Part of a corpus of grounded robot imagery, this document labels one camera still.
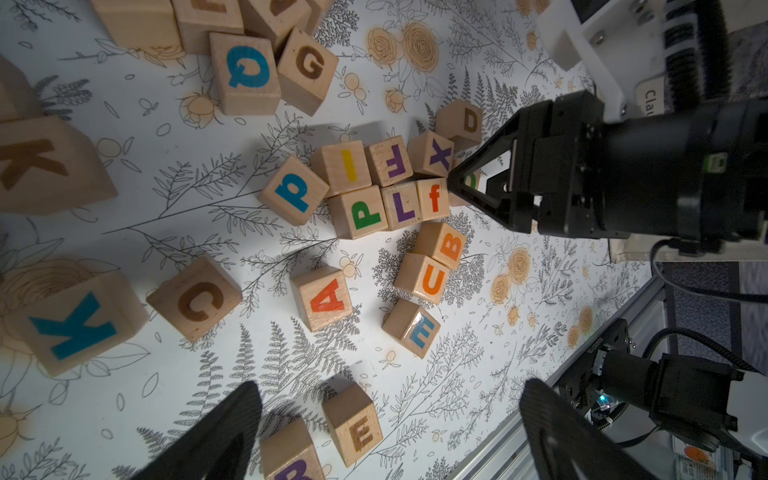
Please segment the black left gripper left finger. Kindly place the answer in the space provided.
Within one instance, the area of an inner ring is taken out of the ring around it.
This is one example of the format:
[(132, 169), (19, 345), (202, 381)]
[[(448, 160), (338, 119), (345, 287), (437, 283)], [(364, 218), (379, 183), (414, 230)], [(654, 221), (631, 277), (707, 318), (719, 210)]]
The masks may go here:
[(246, 381), (136, 479), (243, 479), (262, 416), (258, 385)]

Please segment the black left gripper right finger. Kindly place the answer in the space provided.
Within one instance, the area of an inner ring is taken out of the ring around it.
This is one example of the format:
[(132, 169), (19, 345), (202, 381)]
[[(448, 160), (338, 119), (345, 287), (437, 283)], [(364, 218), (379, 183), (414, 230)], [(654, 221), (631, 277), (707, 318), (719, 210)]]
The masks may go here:
[(519, 413), (541, 479), (652, 479), (545, 382), (525, 382)]

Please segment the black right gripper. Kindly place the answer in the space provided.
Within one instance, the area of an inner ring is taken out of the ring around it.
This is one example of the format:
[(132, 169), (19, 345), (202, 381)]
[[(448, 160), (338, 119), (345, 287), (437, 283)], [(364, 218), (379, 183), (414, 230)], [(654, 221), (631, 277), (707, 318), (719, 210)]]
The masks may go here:
[[(609, 124), (581, 92), (518, 110), (448, 177), (510, 231), (754, 239), (767, 218), (767, 103), (709, 102)], [(483, 172), (480, 186), (463, 184)]]

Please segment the green D letter block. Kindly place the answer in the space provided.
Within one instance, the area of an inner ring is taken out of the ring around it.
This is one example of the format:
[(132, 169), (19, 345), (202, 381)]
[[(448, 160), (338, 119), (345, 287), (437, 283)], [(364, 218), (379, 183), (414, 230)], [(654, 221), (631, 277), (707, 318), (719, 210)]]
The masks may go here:
[[(453, 166), (452, 170), (455, 170), (461, 163), (463, 162), (463, 159), (454, 159), (453, 160)], [(475, 190), (480, 186), (480, 180), (482, 178), (483, 172), (481, 170), (476, 170), (469, 175), (467, 175), (463, 179), (463, 184), (468, 186), (471, 190), (472, 196), (475, 196)], [(469, 203), (465, 201), (462, 197), (456, 195), (452, 190), (449, 190), (449, 204), (451, 207), (463, 207), (468, 206)]]

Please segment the purple R letter block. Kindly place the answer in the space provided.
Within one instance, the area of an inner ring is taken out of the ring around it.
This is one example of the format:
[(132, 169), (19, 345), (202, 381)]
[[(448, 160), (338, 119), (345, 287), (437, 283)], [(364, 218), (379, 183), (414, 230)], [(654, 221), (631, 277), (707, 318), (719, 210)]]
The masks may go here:
[(306, 422), (298, 418), (260, 443), (265, 479), (324, 479)]

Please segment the brown E letter block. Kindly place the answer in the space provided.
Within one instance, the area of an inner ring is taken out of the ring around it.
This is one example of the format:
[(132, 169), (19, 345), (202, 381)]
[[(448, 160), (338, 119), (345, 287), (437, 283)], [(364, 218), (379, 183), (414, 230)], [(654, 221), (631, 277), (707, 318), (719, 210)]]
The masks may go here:
[(344, 465), (352, 467), (383, 440), (374, 401), (357, 383), (322, 405), (331, 438)]

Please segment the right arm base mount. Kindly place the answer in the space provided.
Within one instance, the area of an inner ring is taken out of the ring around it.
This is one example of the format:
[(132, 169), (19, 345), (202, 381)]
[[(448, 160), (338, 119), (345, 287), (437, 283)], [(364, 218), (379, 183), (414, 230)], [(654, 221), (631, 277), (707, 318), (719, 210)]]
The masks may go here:
[(628, 407), (626, 402), (607, 394), (603, 385), (609, 355), (613, 352), (632, 354), (627, 320), (613, 320), (584, 347), (585, 350), (571, 358), (555, 381), (554, 390), (580, 414), (584, 414), (593, 426), (604, 430)]

